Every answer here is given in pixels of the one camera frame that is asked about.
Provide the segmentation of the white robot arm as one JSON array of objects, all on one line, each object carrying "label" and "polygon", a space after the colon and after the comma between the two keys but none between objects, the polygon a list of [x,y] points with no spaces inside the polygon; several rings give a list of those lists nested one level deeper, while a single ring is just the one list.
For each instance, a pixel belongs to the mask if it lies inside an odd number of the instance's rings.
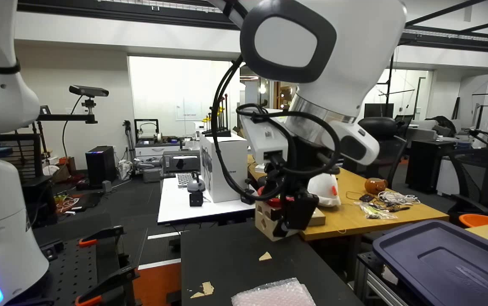
[{"label": "white robot arm", "polygon": [[[401,39],[399,0],[209,0],[239,29],[239,53],[265,78],[292,82],[297,99],[326,123],[312,141],[334,150],[353,140],[368,165],[379,143],[355,121],[355,107],[375,85]],[[0,0],[0,133],[39,116],[13,49],[16,0]],[[45,276],[49,264],[27,226],[16,168],[0,160],[0,306]]]}]

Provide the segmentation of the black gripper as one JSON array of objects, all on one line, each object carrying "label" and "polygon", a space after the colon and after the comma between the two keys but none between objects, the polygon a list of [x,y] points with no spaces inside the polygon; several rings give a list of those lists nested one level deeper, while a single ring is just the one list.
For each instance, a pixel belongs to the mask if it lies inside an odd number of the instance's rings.
[{"label": "black gripper", "polygon": [[316,175],[317,167],[316,148],[292,136],[287,172],[280,191],[280,211],[277,213],[277,225],[273,228],[275,238],[285,238],[307,226],[317,206],[317,197],[307,192],[307,182]]}]

